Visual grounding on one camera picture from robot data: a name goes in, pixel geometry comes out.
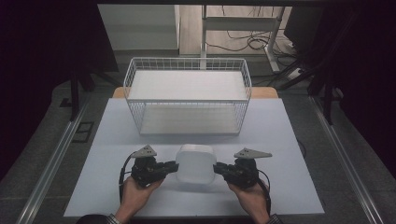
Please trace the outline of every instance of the wrist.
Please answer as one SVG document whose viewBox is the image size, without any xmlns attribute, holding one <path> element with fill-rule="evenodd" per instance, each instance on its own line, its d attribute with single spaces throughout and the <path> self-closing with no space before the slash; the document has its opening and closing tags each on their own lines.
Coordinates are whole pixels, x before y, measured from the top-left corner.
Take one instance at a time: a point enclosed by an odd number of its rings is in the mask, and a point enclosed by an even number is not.
<svg viewBox="0 0 396 224">
<path fill-rule="evenodd" d="M 135 211 L 133 209 L 121 205 L 114 217 L 116 218 L 116 220 L 123 224 L 128 223 L 128 221 L 131 219 L 131 217 L 134 216 L 134 214 Z"/>
<path fill-rule="evenodd" d="M 266 212 L 251 215 L 255 224 L 266 224 L 270 220 L 270 216 Z"/>
<path fill-rule="evenodd" d="M 113 214 L 110 214 L 107 218 L 106 218 L 106 223 L 108 224 L 122 224 L 121 222 L 119 222 L 116 217 Z"/>
</svg>

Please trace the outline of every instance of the white table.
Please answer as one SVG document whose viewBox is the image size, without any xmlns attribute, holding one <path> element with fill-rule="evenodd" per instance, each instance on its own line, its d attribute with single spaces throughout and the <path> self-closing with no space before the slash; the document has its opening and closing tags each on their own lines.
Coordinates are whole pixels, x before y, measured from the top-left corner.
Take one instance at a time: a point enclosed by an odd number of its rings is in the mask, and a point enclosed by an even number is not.
<svg viewBox="0 0 396 224">
<path fill-rule="evenodd" d="M 218 161 L 233 164 L 243 147 L 271 152 L 256 160 L 271 180 L 272 213 L 324 213 L 282 100 L 252 99 L 238 136 L 141 136 L 124 99 L 110 99 L 85 162 L 66 217 L 114 213 L 119 202 L 120 168 L 132 152 L 150 144 L 157 161 L 173 161 L 184 144 L 210 145 Z M 222 176 L 206 186 L 181 184 L 170 174 L 151 195 L 138 217 L 245 216 Z"/>
</svg>

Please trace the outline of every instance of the hand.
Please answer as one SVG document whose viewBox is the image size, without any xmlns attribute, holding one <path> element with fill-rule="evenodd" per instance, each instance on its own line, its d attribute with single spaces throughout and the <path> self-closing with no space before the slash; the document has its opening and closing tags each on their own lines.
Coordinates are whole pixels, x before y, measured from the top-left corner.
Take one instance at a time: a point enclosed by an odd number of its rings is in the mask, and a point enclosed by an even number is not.
<svg viewBox="0 0 396 224">
<path fill-rule="evenodd" d="M 163 180 L 159 180 L 148 187 L 142 188 L 129 176 L 123 184 L 122 201 L 115 215 L 116 219 L 121 223 L 127 223 L 134 214 L 145 206 L 152 191 L 158 188 L 162 182 Z"/>
<path fill-rule="evenodd" d="M 227 183 L 232 190 L 242 208 L 253 218 L 256 224 L 267 223 L 270 219 L 267 213 L 265 195 L 259 184 L 255 184 L 248 189 L 240 189 L 236 185 Z"/>
</svg>

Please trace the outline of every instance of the black curtain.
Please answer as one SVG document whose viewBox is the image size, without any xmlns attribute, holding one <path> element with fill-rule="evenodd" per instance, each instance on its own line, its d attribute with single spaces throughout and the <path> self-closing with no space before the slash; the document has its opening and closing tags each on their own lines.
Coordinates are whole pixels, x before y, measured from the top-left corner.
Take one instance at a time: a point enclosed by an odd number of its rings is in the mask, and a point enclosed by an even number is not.
<svg viewBox="0 0 396 224">
<path fill-rule="evenodd" d="M 367 4 L 337 53 L 341 107 L 396 176 L 396 5 Z"/>
<path fill-rule="evenodd" d="M 43 119 L 52 90 L 71 71 L 117 71 L 97 5 L 0 3 L 1 178 Z"/>
</svg>

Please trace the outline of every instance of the small white cube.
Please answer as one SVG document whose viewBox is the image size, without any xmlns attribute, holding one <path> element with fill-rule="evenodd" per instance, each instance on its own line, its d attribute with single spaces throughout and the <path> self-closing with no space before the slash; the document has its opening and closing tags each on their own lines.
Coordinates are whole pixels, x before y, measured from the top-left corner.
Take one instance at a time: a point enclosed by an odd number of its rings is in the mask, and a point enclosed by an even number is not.
<svg viewBox="0 0 396 224">
<path fill-rule="evenodd" d="M 215 179 L 216 164 L 213 148 L 204 145 L 184 145 L 176 155 L 177 180 L 191 184 L 210 184 Z"/>
</svg>

